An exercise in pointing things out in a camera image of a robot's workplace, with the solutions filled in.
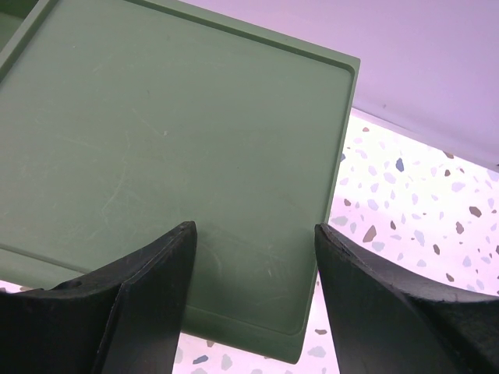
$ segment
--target speckled white table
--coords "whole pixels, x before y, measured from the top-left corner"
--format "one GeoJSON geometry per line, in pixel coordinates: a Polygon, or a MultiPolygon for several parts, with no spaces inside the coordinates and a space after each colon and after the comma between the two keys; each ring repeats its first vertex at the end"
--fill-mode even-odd
{"type": "MultiPolygon", "coordinates": [[[[499,295],[497,209],[499,174],[351,118],[329,223],[355,242],[424,277],[499,295]]],[[[175,374],[224,372],[339,373],[319,281],[297,365],[181,335],[175,374]]]]}

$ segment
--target lavender wall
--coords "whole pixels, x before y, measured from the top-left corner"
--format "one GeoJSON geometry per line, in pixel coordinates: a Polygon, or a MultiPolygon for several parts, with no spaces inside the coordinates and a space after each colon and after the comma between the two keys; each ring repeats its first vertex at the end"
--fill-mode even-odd
{"type": "Polygon", "coordinates": [[[360,57],[355,108],[483,166],[499,163],[499,1],[187,2],[360,57]]]}

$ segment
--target tray surface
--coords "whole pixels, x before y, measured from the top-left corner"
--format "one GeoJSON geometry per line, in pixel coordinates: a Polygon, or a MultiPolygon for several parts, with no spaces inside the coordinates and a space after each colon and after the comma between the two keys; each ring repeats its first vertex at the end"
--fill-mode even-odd
{"type": "Polygon", "coordinates": [[[196,221],[185,331],[296,361],[358,64],[178,2],[60,0],[0,76],[0,247],[86,273],[196,221]]]}

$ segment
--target tray rim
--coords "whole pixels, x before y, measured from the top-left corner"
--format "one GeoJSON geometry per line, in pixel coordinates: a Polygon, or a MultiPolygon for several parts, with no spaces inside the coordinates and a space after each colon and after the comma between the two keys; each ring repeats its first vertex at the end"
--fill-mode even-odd
{"type": "MultiPolygon", "coordinates": [[[[324,222],[327,222],[329,218],[329,213],[331,210],[332,198],[334,195],[334,187],[336,185],[338,177],[338,169],[340,165],[342,148],[345,142],[345,135],[347,124],[349,120],[349,115],[352,109],[353,96],[356,88],[356,80],[358,77],[360,60],[358,58],[345,55],[341,52],[332,51],[328,48],[321,47],[316,44],[312,44],[306,41],[301,41],[294,37],[287,36],[285,34],[280,34],[269,29],[265,29],[260,26],[256,26],[250,23],[243,22],[238,19],[233,19],[222,14],[212,12],[206,9],[199,8],[195,5],[186,4],[177,0],[122,0],[129,2],[138,6],[143,6],[155,11],[165,13],[170,16],[176,16],[186,21],[194,22],[214,28],[216,30],[224,31],[226,33],[235,35],[237,37],[243,37],[252,41],[256,41],[261,44],[266,44],[270,47],[281,49],[293,53],[295,55],[300,55],[305,58],[310,58],[318,62],[322,62],[328,65],[332,65],[336,68],[346,70],[351,76],[351,85],[349,90],[349,99],[347,100],[347,105],[345,107],[345,113],[343,118],[342,135],[339,139],[338,154],[336,155],[336,162],[334,170],[332,173],[331,180],[331,191],[329,194],[329,200],[324,208],[324,222]]],[[[58,3],[58,0],[39,0],[35,7],[31,10],[30,14],[23,21],[19,29],[14,33],[10,41],[5,45],[5,47],[0,51],[0,84],[3,79],[9,73],[9,70],[14,66],[16,60],[21,56],[23,50],[30,43],[32,37],[35,35],[41,24],[45,21],[48,14],[58,3]]],[[[2,251],[9,251],[9,249],[0,248],[2,251]]],[[[50,261],[45,261],[44,259],[28,256],[31,259],[40,261],[43,263],[50,263],[50,261]]],[[[72,267],[64,266],[64,264],[58,263],[56,266],[66,268],[68,270],[75,270],[72,267]]],[[[201,315],[205,316],[205,319],[215,318],[218,321],[215,323],[217,325],[215,329],[217,331],[210,331],[209,333],[203,333],[200,329],[195,326],[186,326],[185,323],[182,326],[182,331],[191,333],[198,337],[203,337],[206,339],[213,339],[216,336],[216,340],[221,342],[226,342],[227,344],[237,347],[243,350],[249,350],[249,346],[252,352],[260,353],[262,355],[272,355],[272,357],[282,360],[284,362],[289,362],[292,364],[297,363],[301,355],[301,350],[303,349],[303,340],[305,337],[306,326],[308,323],[308,315],[310,314],[310,307],[312,304],[313,291],[315,288],[317,279],[317,264],[315,264],[313,269],[313,279],[310,285],[309,297],[306,301],[306,318],[297,327],[296,331],[292,333],[282,333],[281,331],[271,330],[258,326],[252,323],[247,323],[241,320],[233,319],[227,316],[220,316],[218,314],[208,312],[203,309],[198,309],[186,305],[186,315],[193,316],[191,318],[185,318],[184,322],[192,318],[202,319],[201,315]],[[257,333],[259,337],[268,341],[270,344],[255,344],[254,342],[246,342],[246,344],[234,344],[233,339],[227,337],[220,331],[225,323],[230,321],[232,324],[232,336],[245,335],[250,331],[257,333]]]]}

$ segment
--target black plastic part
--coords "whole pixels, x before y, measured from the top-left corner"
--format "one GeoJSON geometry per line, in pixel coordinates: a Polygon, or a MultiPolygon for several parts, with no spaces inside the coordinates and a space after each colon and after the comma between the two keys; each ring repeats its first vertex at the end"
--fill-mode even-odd
{"type": "Polygon", "coordinates": [[[170,373],[196,225],[49,291],[0,293],[1,373],[170,373]]]}
{"type": "Polygon", "coordinates": [[[342,374],[499,373],[499,298],[421,277],[317,225],[342,374]]]}

